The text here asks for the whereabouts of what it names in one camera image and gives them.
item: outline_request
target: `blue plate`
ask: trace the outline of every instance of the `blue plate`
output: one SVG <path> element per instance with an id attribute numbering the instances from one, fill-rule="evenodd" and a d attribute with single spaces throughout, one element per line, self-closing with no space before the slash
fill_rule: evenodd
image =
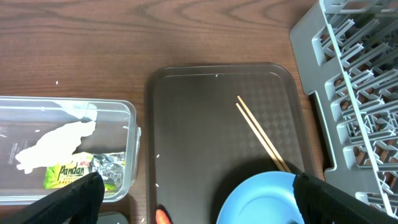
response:
<path id="1" fill-rule="evenodd" d="M 295 175 L 265 172 L 250 177 L 226 199 L 217 224 L 303 223 L 293 194 Z"/>

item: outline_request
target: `brown wood surface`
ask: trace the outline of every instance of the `brown wood surface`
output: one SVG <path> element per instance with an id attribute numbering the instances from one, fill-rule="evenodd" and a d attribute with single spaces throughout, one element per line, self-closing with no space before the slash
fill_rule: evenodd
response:
<path id="1" fill-rule="evenodd" d="M 323 152 L 289 31 L 315 0 L 0 0 L 0 95 L 128 100 L 145 132 L 144 84 L 185 63 L 274 62 L 297 84 L 317 174 Z M 129 195 L 102 211 L 146 219 L 145 136 Z M 22 206 L 0 207 L 0 217 Z"/>

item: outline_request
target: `wooden chopstick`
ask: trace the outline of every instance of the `wooden chopstick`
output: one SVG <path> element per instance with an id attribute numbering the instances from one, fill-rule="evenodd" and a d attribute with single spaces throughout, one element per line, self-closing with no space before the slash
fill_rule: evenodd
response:
<path id="1" fill-rule="evenodd" d="M 265 140 L 266 145 L 269 146 L 268 149 L 269 149 L 269 148 L 271 149 L 271 153 L 274 154 L 274 157 L 276 157 L 277 160 L 282 164 L 282 166 L 283 166 L 283 168 L 284 168 L 284 170 L 285 170 L 286 172 L 292 172 L 292 171 L 290 171 L 289 167 L 286 165 L 286 163 L 285 163 L 285 161 L 283 160 L 283 158 L 282 158 L 282 157 L 280 156 L 280 154 L 278 153 L 278 150 L 275 148 L 275 146 L 273 145 L 273 143 L 271 142 L 271 140 L 268 138 L 266 132 L 261 128 L 261 126 L 260 126 L 260 124 L 258 123 L 258 121 L 256 120 L 256 118 L 255 118 L 255 117 L 253 116 L 253 114 L 250 112 L 249 108 L 246 106 L 246 104 L 244 103 L 244 101 L 242 100 L 242 98 L 241 98 L 239 95 L 238 95 L 237 97 L 238 97 L 238 100 L 241 102 L 241 104 L 242 104 L 244 110 L 245 110 L 246 113 L 249 115 L 251 121 L 253 121 L 253 123 L 254 123 L 254 125 L 255 125 L 255 127 L 256 127 L 256 130 L 258 129 L 258 131 L 260 132 L 262 138 Z"/>
<path id="2" fill-rule="evenodd" d="M 268 155 L 271 157 L 271 159 L 275 162 L 276 166 L 278 167 L 278 169 L 280 171 L 285 171 L 284 167 L 282 166 L 282 164 L 279 162 L 279 160 L 276 158 L 275 154 L 271 151 L 271 149 L 269 148 L 269 146 L 267 145 L 267 143 L 265 142 L 265 140 L 261 137 L 259 131 L 256 129 L 256 127 L 254 127 L 253 123 L 251 122 L 251 120 L 248 118 L 248 116 L 246 115 L 246 113 L 243 111 L 241 105 L 239 105 L 239 103 L 236 103 L 236 106 L 238 107 L 239 111 L 242 113 L 244 119 L 248 122 L 250 128 L 253 130 L 254 134 L 257 136 L 257 138 L 260 140 L 260 143 L 262 144 L 262 146 L 264 147 L 264 149 L 266 149 L 266 151 L 268 152 Z"/>

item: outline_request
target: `dark gray tray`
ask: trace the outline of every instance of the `dark gray tray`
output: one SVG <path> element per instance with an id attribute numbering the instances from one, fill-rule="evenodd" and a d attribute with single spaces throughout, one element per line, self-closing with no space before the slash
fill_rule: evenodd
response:
<path id="1" fill-rule="evenodd" d="M 146 88 L 148 223 L 161 206 L 177 224 L 215 223 L 236 186 L 277 170 L 238 111 L 236 95 L 288 166 L 314 174 L 287 70 L 273 63 L 164 68 Z"/>

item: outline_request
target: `crumpled clear plastic wrapper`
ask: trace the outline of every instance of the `crumpled clear plastic wrapper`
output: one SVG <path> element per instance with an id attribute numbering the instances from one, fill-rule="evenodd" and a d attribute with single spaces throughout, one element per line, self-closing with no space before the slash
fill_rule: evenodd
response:
<path id="1" fill-rule="evenodd" d="M 106 190 L 119 190 L 123 184 L 124 157 L 124 152 L 94 154 L 89 171 L 101 174 Z"/>

